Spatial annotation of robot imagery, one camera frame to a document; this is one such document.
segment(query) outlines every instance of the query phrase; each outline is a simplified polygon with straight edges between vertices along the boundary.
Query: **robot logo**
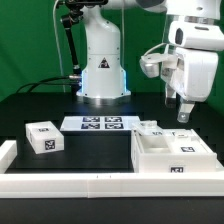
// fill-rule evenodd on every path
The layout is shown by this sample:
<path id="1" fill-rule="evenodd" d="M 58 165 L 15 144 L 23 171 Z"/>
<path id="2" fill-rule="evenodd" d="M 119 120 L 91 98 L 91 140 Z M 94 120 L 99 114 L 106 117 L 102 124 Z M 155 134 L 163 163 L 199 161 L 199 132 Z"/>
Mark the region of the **robot logo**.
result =
<path id="1" fill-rule="evenodd" d="M 99 68 L 110 68 L 110 66 L 109 66 L 109 64 L 108 64 L 106 58 L 104 58 L 104 59 L 102 60 L 102 62 L 101 62 L 100 65 L 99 65 Z"/>

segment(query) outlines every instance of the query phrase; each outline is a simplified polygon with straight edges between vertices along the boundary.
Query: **white compartment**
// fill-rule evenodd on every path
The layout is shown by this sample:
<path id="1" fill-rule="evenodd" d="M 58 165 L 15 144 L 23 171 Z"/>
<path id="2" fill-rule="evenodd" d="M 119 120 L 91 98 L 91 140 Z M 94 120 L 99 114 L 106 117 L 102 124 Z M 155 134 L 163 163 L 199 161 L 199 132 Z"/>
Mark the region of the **white compartment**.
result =
<path id="1" fill-rule="evenodd" d="M 131 158 L 136 173 L 214 172 L 216 153 L 194 130 L 162 130 L 135 125 Z"/>

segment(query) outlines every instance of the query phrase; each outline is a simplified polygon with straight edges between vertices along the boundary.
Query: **cable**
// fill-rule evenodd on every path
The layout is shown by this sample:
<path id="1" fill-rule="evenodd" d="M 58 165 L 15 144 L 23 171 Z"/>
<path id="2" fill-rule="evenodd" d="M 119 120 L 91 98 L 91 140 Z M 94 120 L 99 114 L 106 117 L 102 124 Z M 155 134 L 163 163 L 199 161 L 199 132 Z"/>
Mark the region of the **cable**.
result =
<path id="1" fill-rule="evenodd" d="M 19 93 L 21 89 L 27 87 L 27 86 L 33 86 L 33 85 L 48 85 L 48 86 L 62 86 L 62 85 L 65 85 L 65 86 L 71 86 L 71 84 L 60 84 L 60 83 L 44 83 L 44 82 L 34 82 L 34 83 L 28 83 L 26 85 L 23 85 L 21 86 L 17 91 L 16 93 Z"/>
<path id="2" fill-rule="evenodd" d="M 69 76 L 53 77 L 53 78 L 49 78 L 49 79 L 44 79 L 44 80 L 39 81 L 38 83 L 46 83 L 46 82 L 57 81 L 57 80 L 65 80 L 65 79 L 69 79 Z M 38 83 L 33 85 L 32 87 L 30 87 L 27 92 L 28 93 L 32 92 L 37 86 L 39 86 Z"/>
<path id="3" fill-rule="evenodd" d="M 58 58 L 59 58 L 59 65 L 60 65 L 60 72 L 61 76 L 64 76 L 64 68 L 63 68 L 63 61 L 61 56 L 61 48 L 59 43 L 59 37 L 58 37 L 58 28 L 57 28 L 57 21 L 56 21 L 56 7 L 58 5 L 58 2 L 60 0 L 56 0 L 54 7 L 53 7 L 53 22 L 54 22 L 54 33 L 55 33 L 55 39 L 56 39 L 56 46 L 57 46 L 57 52 L 58 52 Z"/>
<path id="4" fill-rule="evenodd" d="M 162 47 L 162 46 L 164 46 L 164 45 L 166 45 L 166 43 L 161 43 L 161 44 L 156 45 L 155 47 L 153 47 L 153 48 L 149 49 L 148 51 L 146 51 L 145 54 L 144 54 L 144 56 L 148 55 L 150 52 L 152 52 L 152 51 L 154 51 L 155 49 L 157 49 L 157 48 L 159 48 L 159 47 Z"/>

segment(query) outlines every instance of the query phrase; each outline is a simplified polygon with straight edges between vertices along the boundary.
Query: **white block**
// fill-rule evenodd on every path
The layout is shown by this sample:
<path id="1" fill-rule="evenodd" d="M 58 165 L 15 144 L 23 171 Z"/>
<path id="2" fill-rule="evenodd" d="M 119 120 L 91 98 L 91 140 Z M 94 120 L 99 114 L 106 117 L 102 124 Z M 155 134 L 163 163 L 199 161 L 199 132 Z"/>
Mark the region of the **white block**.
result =
<path id="1" fill-rule="evenodd" d="M 36 154 L 64 150 L 64 136 L 50 121 L 26 124 L 26 137 Z"/>
<path id="2" fill-rule="evenodd" d="M 0 173 L 3 174 L 17 156 L 16 141 L 5 141 L 0 147 Z"/>

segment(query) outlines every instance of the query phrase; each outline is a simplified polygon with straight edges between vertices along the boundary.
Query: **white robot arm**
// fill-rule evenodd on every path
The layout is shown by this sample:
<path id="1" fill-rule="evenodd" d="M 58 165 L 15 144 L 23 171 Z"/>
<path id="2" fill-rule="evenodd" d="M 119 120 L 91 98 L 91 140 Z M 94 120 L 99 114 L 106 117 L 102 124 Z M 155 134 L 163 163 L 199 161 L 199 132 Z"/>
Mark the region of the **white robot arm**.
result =
<path id="1" fill-rule="evenodd" d="M 203 102 L 207 99 L 218 65 L 218 55 L 215 51 L 224 49 L 224 35 L 220 28 L 214 25 L 215 20 L 220 19 L 221 0 L 65 2 L 70 8 L 70 15 L 77 13 L 77 7 L 84 12 L 78 19 L 84 18 L 86 28 L 87 66 L 82 72 L 82 88 L 77 92 L 84 101 L 104 104 L 125 99 L 130 95 L 126 89 L 125 71 L 120 65 L 120 31 L 101 16 L 102 6 L 104 9 L 140 6 L 151 12 L 165 11 L 167 22 L 162 44 L 166 44 L 165 52 L 152 54 L 157 47 L 150 49 L 141 57 L 141 68 L 148 77 L 161 74 L 161 78 L 166 82 L 168 106 L 174 105 L 176 93 L 181 96 L 178 114 L 180 122 L 188 122 L 195 101 Z"/>
<path id="2" fill-rule="evenodd" d="M 186 123 L 194 102 L 203 102 L 210 94 L 218 66 L 214 51 L 224 50 L 224 35 L 214 25 L 220 19 L 221 0 L 166 0 L 152 8 L 147 0 L 137 2 L 149 11 L 167 11 L 164 54 L 151 54 L 153 48 L 142 56 L 140 65 L 148 77 L 156 77 L 162 62 L 166 104 L 173 106 L 178 93 L 178 121 Z"/>

